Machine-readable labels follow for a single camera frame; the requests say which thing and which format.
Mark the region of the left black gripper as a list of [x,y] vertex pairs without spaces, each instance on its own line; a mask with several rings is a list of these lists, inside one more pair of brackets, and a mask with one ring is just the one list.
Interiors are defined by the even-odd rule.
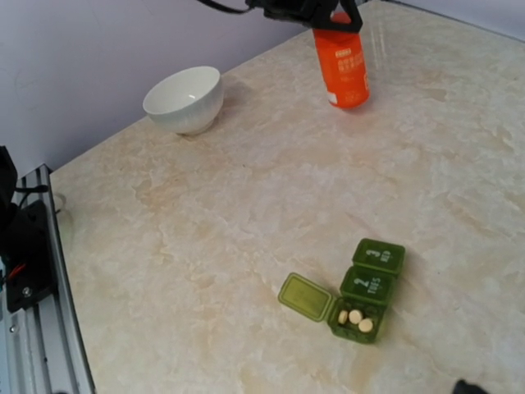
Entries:
[[354,0],[246,0],[250,9],[261,9],[274,21],[299,23],[315,30],[359,33],[363,20]]

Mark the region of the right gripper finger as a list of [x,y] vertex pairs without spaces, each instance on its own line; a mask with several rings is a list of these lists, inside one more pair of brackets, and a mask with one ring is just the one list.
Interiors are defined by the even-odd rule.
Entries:
[[454,385],[453,394],[488,394],[488,392],[477,384],[460,379]]

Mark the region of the orange pill bottle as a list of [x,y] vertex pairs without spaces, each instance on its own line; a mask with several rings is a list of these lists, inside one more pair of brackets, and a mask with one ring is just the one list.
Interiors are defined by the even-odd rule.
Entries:
[[313,37],[331,105],[351,109],[364,104],[370,88],[359,33],[315,29]]

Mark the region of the green weekly pill organizer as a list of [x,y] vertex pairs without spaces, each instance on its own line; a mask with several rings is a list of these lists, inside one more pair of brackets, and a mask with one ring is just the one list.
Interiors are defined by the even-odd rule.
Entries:
[[[291,273],[281,286],[278,300],[316,323],[326,323],[336,337],[372,344],[380,332],[405,255],[406,248],[402,245],[363,238],[340,284],[339,295],[333,295],[298,273]],[[340,326],[337,318],[342,309],[361,310],[374,322],[373,330],[362,333],[356,326]]]

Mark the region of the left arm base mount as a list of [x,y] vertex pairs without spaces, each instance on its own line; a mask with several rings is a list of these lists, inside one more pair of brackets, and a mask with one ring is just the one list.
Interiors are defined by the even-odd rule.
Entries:
[[57,291],[57,274],[45,203],[9,203],[1,209],[1,260],[6,273],[1,285],[7,310],[14,314],[35,306]]

